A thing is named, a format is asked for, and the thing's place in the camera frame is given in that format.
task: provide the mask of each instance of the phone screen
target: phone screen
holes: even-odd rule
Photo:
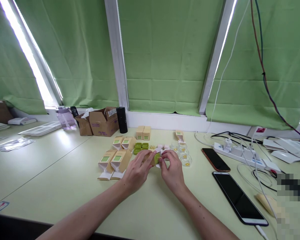
[[[230,171],[228,165],[222,160],[222,158],[211,148],[203,148],[202,151],[205,153],[206,157],[210,160],[211,164],[217,170]]]
[[[230,174],[213,174],[241,218],[264,219]]]

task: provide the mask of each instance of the forearm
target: forearm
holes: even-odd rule
[[[88,239],[116,206],[128,196],[125,187],[119,181],[52,226],[38,240]]]
[[[233,232],[197,200],[186,186],[181,188],[176,196],[187,209],[203,239],[238,239]]]

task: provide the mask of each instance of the black smartphone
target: black smartphone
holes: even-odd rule
[[[212,175],[217,180],[219,187],[243,224],[260,226],[269,225],[268,221],[263,217],[229,173],[213,172]]]
[[[202,148],[201,151],[209,160],[213,168],[218,172],[230,172],[229,166],[222,160],[221,157],[212,148]]]

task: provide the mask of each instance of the water bottle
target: water bottle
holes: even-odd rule
[[[69,108],[65,106],[60,106],[56,110],[57,117],[59,122],[61,123],[61,127],[63,130],[69,130],[76,128],[76,122],[71,114]]]

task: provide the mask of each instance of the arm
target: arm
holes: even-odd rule
[[[163,159],[168,158],[167,168]],[[209,212],[191,193],[184,183],[182,164],[178,155],[171,150],[163,152],[160,158],[161,175],[169,189],[188,211],[194,225],[203,239],[238,239],[219,219]]]
[[[142,164],[149,153],[149,158]],[[140,151],[121,180],[49,228],[37,240],[88,239],[106,217],[146,181],[155,154],[156,151]]]

